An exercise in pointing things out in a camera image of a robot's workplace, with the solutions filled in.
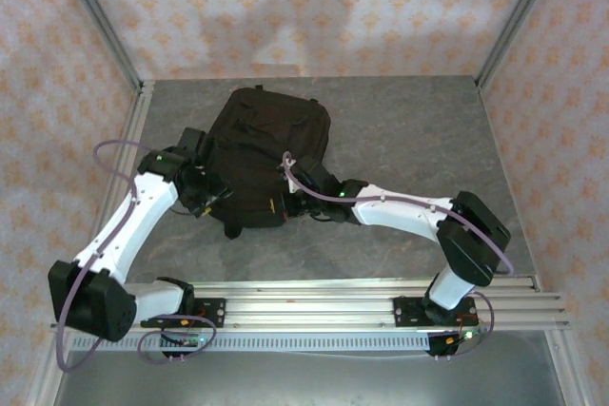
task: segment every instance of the orange floral wallpaper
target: orange floral wallpaper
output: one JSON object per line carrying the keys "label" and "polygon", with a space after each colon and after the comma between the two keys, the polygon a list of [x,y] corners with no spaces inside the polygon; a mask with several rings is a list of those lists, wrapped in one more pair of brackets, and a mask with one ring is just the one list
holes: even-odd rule
{"label": "orange floral wallpaper", "polygon": [[143,79],[476,74],[516,0],[101,0]]}
{"label": "orange floral wallpaper", "polygon": [[606,401],[609,0],[539,0],[485,100],[541,280],[568,292]]}
{"label": "orange floral wallpaper", "polygon": [[86,245],[103,197],[91,149],[132,94],[79,0],[1,0],[0,24],[0,404],[17,406],[52,321],[47,272]]}

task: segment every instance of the metal pole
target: metal pole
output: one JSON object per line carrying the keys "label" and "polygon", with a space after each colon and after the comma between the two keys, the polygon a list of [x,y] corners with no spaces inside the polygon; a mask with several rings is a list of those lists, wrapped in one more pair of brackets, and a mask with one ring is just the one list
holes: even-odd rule
{"label": "metal pole", "polygon": [[501,31],[497,42],[495,42],[490,54],[486,58],[480,74],[476,78],[476,86],[479,89],[485,89],[492,79],[501,60],[505,56],[505,53],[508,51],[519,29],[526,20],[528,13],[533,8],[535,1],[536,0],[518,0],[516,3],[509,19],[505,23],[505,26],[503,26],[503,30]]}
{"label": "metal pole", "polygon": [[104,13],[99,0],[81,0],[81,2],[93,20],[93,23],[101,33],[102,39],[116,59],[116,63],[123,72],[123,75],[127,79],[129,85],[134,91],[139,92],[140,88],[142,87],[142,81],[140,80],[135,67],[131,63],[123,44],[116,35],[112,24]]}

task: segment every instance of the gray floor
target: gray floor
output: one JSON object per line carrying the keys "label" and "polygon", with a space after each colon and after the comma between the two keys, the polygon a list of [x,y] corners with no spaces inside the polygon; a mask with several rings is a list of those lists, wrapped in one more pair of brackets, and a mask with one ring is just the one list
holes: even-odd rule
{"label": "gray floor", "polygon": [[134,352],[99,352],[63,377],[55,406],[564,404],[543,332],[497,332],[450,362],[366,355],[211,352],[153,366]]}
{"label": "gray floor", "polygon": [[[207,130],[232,90],[316,98],[332,119],[325,166],[393,191],[452,197],[478,194],[512,232],[507,255],[519,274],[534,273],[521,225],[474,83],[469,77],[278,78],[160,81],[142,142],[174,145],[186,126]],[[384,227],[302,218],[276,229],[245,230],[234,241],[210,217],[167,213],[130,272],[131,281],[322,280],[435,275],[441,249]]]}

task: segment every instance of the black mounting bracket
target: black mounting bracket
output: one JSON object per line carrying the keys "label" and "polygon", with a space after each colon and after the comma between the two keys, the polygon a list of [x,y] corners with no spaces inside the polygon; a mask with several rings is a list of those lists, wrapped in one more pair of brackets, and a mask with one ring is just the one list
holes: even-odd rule
{"label": "black mounting bracket", "polygon": [[476,303],[471,297],[461,300],[442,322],[427,316],[423,300],[423,297],[393,299],[393,318],[396,327],[476,327],[479,324]]}
{"label": "black mounting bracket", "polygon": [[[195,298],[191,304],[192,316],[200,316],[213,322],[216,328],[223,328],[226,319],[226,299],[199,299]],[[178,319],[148,319],[142,320],[140,325],[143,328],[161,329],[187,329],[187,328],[209,328],[209,326],[199,320],[188,320],[184,322]]]}

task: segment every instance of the gray marble surface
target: gray marble surface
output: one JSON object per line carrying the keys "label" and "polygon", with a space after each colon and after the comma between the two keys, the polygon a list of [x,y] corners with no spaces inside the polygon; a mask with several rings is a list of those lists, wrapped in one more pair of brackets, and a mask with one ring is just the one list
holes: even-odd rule
{"label": "gray marble surface", "polygon": [[[507,255],[534,273],[500,159],[469,77],[277,78],[159,81],[142,142],[166,147],[186,126],[208,130],[230,93],[268,90],[316,98],[332,119],[325,166],[340,179],[427,197],[478,194],[512,232]],[[319,223],[245,229],[225,238],[220,222],[167,212],[147,239],[132,281],[323,280],[435,275],[445,260],[423,238],[385,227]]]}

